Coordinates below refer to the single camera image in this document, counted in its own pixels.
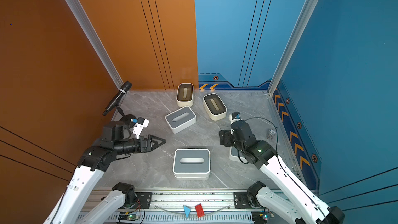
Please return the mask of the bamboo lid tissue box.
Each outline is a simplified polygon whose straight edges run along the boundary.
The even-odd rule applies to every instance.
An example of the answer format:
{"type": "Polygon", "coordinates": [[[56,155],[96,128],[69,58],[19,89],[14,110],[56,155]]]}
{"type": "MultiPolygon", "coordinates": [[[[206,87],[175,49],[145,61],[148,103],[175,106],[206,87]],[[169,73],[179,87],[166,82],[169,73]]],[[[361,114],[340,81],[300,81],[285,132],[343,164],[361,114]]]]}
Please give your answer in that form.
{"type": "Polygon", "coordinates": [[[209,177],[175,177],[175,178],[180,181],[203,181],[209,179],[209,177]]]}

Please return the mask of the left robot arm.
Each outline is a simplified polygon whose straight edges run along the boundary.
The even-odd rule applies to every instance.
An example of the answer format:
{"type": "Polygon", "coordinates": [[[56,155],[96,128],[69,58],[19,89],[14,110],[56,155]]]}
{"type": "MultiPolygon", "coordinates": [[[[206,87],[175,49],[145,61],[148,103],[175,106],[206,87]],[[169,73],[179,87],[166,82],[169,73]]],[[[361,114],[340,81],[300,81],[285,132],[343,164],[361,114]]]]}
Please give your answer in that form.
{"type": "Polygon", "coordinates": [[[46,224],[103,224],[124,205],[136,202],[134,186],[118,183],[111,192],[82,219],[78,219],[94,186],[112,162],[135,153],[151,152],[166,143],[154,135],[125,137],[130,127],[122,121],[103,126],[102,134],[81,156],[77,168],[60,200],[44,221],[46,224]]]}

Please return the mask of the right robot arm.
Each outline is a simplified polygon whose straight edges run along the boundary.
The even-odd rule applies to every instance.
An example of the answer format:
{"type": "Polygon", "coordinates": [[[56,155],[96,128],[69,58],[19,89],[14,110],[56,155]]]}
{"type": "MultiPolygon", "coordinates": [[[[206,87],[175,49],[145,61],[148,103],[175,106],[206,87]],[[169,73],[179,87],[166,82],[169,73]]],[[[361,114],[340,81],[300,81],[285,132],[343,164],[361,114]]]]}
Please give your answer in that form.
{"type": "Polygon", "coordinates": [[[309,190],[290,171],[282,158],[267,141],[257,140],[249,124],[233,120],[229,130],[219,132],[220,144],[235,147],[243,154],[246,164],[252,164],[271,179],[284,193],[276,195],[264,183],[257,181],[247,190],[253,207],[268,208],[290,224],[341,224],[345,214],[337,206],[330,207],[309,190]]]}

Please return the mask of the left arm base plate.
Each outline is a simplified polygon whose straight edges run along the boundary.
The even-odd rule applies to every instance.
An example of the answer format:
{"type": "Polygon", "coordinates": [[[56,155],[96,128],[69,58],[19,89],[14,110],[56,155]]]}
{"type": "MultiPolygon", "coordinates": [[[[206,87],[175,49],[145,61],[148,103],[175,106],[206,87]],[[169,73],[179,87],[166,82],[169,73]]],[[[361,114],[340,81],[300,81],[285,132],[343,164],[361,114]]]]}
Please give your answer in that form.
{"type": "Polygon", "coordinates": [[[151,200],[152,200],[152,192],[135,192],[134,197],[132,199],[127,195],[125,199],[125,204],[122,208],[124,209],[149,209],[151,200]]]}

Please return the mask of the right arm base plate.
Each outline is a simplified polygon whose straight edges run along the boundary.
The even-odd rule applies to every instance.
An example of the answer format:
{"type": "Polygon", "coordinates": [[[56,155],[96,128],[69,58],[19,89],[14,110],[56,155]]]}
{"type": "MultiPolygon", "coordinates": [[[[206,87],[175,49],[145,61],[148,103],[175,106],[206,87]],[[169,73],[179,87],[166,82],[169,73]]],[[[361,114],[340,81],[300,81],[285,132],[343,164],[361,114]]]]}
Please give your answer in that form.
{"type": "Polygon", "coordinates": [[[244,209],[244,208],[259,208],[259,202],[254,194],[249,192],[234,192],[234,205],[237,209],[244,209]]]}

